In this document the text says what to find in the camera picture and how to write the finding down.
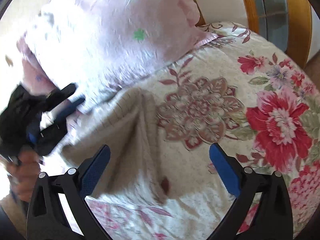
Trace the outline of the person's left hand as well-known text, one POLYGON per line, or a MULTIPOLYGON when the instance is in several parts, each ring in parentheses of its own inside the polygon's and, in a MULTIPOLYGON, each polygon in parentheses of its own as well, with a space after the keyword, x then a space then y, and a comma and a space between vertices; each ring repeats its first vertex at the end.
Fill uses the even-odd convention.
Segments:
POLYGON ((10 187, 13 193, 22 201, 30 202, 31 196, 38 175, 41 171, 39 166, 39 156, 33 150, 22 151, 18 159, 20 166, 13 163, 7 163, 7 171, 17 180, 17 183, 11 182, 10 187))

